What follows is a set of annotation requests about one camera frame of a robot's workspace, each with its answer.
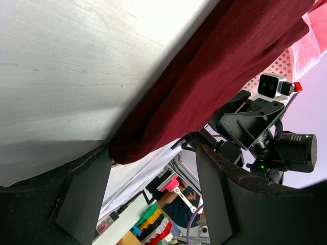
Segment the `wooden surface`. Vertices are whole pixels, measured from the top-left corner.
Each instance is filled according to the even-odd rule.
[[[0,2],[0,185],[109,139],[218,0]]]
[[[122,245],[142,245],[140,241],[130,231],[122,239]]]

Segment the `camera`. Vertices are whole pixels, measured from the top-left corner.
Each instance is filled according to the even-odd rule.
[[[261,95],[274,98],[278,93],[291,95],[301,90],[299,83],[289,83],[284,76],[273,73],[260,76],[258,93]],[[252,153],[255,161],[247,167],[258,176],[282,183],[288,170],[312,172],[317,161],[316,136],[283,131],[281,118],[286,106],[262,98],[252,101],[250,96],[250,92],[241,90],[209,125],[227,141]]]

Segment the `pink cloth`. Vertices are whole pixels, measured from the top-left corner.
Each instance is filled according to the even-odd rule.
[[[283,75],[287,78],[288,82],[293,83],[294,75],[293,75],[293,67],[292,67],[291,55],[289,50],[288,49],[284,50],[284,52],[274,62],[272,62],[271,65],[269,65],[266,69],[264,69],[261,73],[256,75],[254,78],[249,80],[243,86],[242,89],[251,92],[252,95],[257,94],[260,76],[265,73],[275,73],[278,75]]]
[[[293,79],[297,81],[327,52],[327,0],[303,16],[309,32],[288,50],[291,56]]]

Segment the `maroon cloth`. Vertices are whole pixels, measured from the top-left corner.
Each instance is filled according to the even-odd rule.
[[[314,0],[221,0],[110,142],[131,163],[205,126],[242,86],[308,32]]]

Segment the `purple cable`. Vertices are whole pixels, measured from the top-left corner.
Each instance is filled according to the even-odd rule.
[[[188,225],[188,229],[186,231],[186,244],[187,245],[190,245],[190,229],[191,229],[191,225],[193,223],[193,220],[195,219],[195,216],[198,214],[198,212],[203,208],[203,204],[198,207],[198,209],[193,213],[191,219],[190,219],[190,222],[189,222],[189,225]]]

